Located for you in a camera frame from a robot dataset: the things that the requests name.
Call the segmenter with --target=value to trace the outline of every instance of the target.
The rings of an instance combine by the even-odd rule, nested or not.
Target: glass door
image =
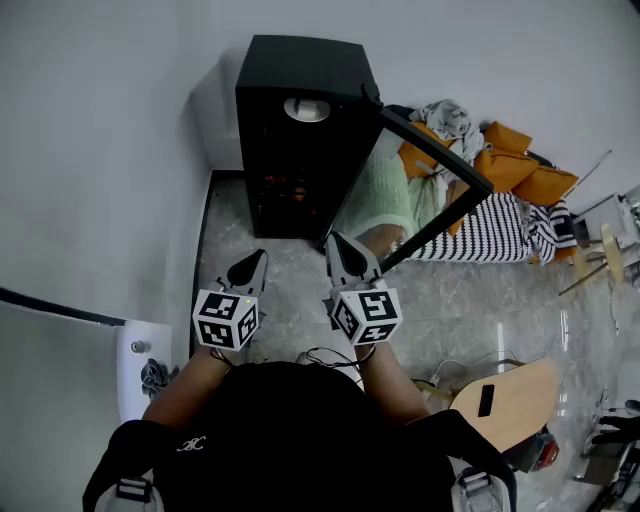
[[[448,149],[424,123],[387,107],[380,135],[345,199],[332,230],[356,238],[386,272],[419,250],[493,191],[492,184]]]

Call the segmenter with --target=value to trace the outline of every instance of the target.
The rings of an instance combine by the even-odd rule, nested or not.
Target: backpack buckle
[[[145,478],[121,478],[116,485],[116,496],[125,500],[149,503],[151,489],[151,482]]]
[[[491,494],[491,478],[485,471],[467,468],[460,473],[459,485],[471,512],[498,512],[499,507]]]

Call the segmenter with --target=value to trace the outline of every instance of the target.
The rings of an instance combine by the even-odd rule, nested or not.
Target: white cloth
[[[456,139],[449,151],[469,165],[473,165],[476,156],[484,147],[484,136],[480,133],[480,127],[473,122],[469,112],[453,100],[431,103],[414,110],[409,114],[409,118],[412,121],[422,121],[442,140]],[[444,169],[444,166],[438,163],[434,170],[440,172]],[[457,179],[449,170],[442,172],[442,178],[447,184]]]

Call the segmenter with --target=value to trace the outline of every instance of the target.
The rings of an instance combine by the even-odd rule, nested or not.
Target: orange cushion
[[[528,178],[513,189],[513,193],[520,199],[535,205],[551,206],[557,203],[577,181],[578,177],[570,172],[539,165]]]
[[[494,149],[481,151],[473,164],[476,171],[493,183],[494,193],[509,192],[538,167],[538,162],[518,153]]]
[[[533,139],[524,133],[517,132],[501,125],[498,121],[494,121],[484,132],[484,140],[485,142],[491,142],[496,148],[523,155],[529,149]]]
[[[413,121],[413,126],[424,132],[432,139],[437,140],[444,147],[448,148],[455,142],[452,140],[442,140],[434,132],[432,132],[425,123],[420,121]],[[438,162],[427,155],[425,152],[420,151],[413,144],[405,142],[398,150],[400,158],[404,163],[404,172],[407,173],[408,178],[426,178],[429,176],[429,169],[435,169]]]
[[[567,258],[572,258],[577,251],[578,251],[577,247],[569,247],[568,249],[556,249],[556,254],[553,257],[552,263],[566,260]]]
[[[456,180],[452,185],[449,185],[449,191],[447,193],[448,199],[447,199],[447,204],[445,205],[445,208],[448,208],[449,205],[451,205],[451,203],[453,203],[456,199],[458,199],[467,190],[469,190],[469,185],[467,185],[462,180]],[[449,231],[449,234],[451,236],[456,236],[456,234],[458,233],[458,230],[460,229],[460,226],[462,226],[463,220],[464,220],[464,217],[462,217],[460,220],[458,220],[458,222],[456,222],[455,224],[452,224],[447,228],[447,231]]]

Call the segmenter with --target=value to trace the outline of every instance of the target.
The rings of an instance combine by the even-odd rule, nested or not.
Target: striped blanket
[[[455,237],[440,233],[409,259],[473,263],[553,260],[556,248],[575,247],[573,224],[564,201],[548,208],[511,193],[491,194],[464,217]]]

